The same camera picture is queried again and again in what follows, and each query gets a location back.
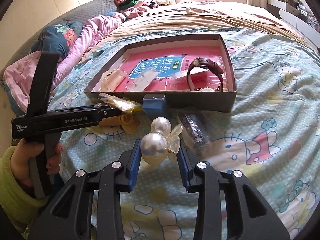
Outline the green left sleeve forearm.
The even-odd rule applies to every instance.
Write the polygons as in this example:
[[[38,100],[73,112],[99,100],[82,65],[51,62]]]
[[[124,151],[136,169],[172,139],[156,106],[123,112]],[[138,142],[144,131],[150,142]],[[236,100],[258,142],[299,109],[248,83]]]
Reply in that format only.
[[[20,187],[10,166],[14,149],[14,146],[10,146],[1,157],[1,206],[13,226],[23,233],[36,217],[38,210],[47,204],[49,198],[35,199]]]

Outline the left hand with painted nails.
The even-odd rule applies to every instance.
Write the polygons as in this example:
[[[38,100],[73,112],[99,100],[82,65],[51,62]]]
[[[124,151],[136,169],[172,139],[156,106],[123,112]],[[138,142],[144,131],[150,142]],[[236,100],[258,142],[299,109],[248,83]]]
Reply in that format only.
[[[12,174],[22,185],[32,187],[29,159],[36,157],[44,150],[44,145],[38,142],[27,142],[21,139],[15,147],[10,159],[10,167]],[[61,154],[63,153],[63,145],[59,142],[55,145],[55,154],[52,155],[46,164],[47,174],[57,174],[60,171]]]

